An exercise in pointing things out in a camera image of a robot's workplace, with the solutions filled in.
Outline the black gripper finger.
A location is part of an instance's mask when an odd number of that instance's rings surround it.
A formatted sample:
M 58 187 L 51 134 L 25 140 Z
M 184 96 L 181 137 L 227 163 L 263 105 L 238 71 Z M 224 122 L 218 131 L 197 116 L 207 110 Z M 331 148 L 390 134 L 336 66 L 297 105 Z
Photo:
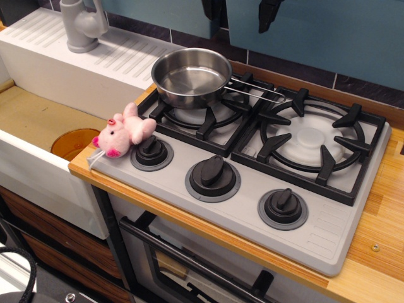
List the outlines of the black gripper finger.
M 265 33 L 274 22 L 282 0 L 262 0 L 259 4 L 259 33 Z
M 204 14 L 210 21 L 213 21 L 220 17 L 220 13 L 222 10 L 221 0 L 202 0 L 201 3 Z

